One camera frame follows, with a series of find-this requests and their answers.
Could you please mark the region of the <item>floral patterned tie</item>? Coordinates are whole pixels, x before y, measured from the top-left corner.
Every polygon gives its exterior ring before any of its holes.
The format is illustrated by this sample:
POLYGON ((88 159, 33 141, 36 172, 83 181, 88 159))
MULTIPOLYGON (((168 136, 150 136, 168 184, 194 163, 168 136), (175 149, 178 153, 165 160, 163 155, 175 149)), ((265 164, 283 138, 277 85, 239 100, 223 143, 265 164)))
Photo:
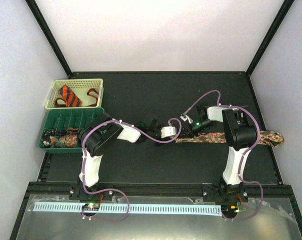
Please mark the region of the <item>floral patterned tie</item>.
MULTIPOLYGON (((201 133, 198 136, 185 136, 175 139, 176 143, 213 143, 226 144, 225 134, 223 132, 201 133)), ((272 130, 262 130, 258 144, 277 148, 285 142, 283 135, 272 130)))

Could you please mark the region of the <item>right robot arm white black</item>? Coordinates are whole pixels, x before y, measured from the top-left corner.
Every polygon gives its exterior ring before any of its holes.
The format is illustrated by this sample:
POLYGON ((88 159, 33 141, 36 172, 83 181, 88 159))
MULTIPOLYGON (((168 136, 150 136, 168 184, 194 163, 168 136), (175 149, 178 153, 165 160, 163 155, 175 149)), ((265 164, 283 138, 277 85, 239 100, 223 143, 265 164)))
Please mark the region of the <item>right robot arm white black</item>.
POLYGON ((223 123, 228 156, 220 178, 218 195, 224 202, 229 202, 243 190, 243 172, 248 155, 260 140, 259 125, 243 107, 231 105, 198 107, 197 112, 199 114, 197 121, 193 121, 186 113, 181 116, 188 122, 193 134, 199 134, 213 126, 215 122, 223 123))

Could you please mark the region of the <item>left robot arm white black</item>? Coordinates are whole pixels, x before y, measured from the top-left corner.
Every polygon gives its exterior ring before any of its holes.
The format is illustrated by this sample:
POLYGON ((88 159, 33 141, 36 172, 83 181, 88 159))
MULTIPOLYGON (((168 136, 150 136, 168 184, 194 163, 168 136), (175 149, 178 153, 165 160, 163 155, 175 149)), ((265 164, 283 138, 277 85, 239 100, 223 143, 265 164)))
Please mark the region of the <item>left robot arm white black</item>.
POLYGON ((107 113, 103 113, 87 125, 78 135, 82 147, 82 167, 79 174, 84 183, 80 193, 88 200, 94 199, 99 192, 96 183, 99 181, 99 169, 102 157, 117 140, 140 144, 147 136, 163 142, 174 136, 176 131, 171 126, 159 124, 154 118, 150 124, 138 122, 135 125, 116 123, 107 113))

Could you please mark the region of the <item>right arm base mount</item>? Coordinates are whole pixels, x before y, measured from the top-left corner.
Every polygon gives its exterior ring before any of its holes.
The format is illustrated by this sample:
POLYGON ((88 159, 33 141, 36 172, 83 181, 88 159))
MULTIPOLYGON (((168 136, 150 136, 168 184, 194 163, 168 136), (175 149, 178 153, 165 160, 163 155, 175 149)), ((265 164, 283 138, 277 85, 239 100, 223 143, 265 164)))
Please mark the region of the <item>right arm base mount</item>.
POLYGON ((242 183, 236 185, 205 184, 202 186, 202 196, 205 202, 215 203, 247 203, 242 183))

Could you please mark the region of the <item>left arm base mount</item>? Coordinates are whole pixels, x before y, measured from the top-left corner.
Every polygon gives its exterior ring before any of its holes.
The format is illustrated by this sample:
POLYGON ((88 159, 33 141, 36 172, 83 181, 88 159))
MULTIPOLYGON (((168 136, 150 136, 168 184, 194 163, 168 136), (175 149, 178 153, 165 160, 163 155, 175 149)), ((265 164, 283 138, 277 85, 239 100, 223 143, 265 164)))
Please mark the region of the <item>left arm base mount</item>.
POLYGON ((77 200, 77 201, 93 201, 98 202, 100 200, 109 201, 112 199, 113 195, 116 194, 115 190, 107 190, 97 194, 89 194, 85 192, 83 185, 81 183, 73 185, 69 192, 69 199, 70 200, 77 200))

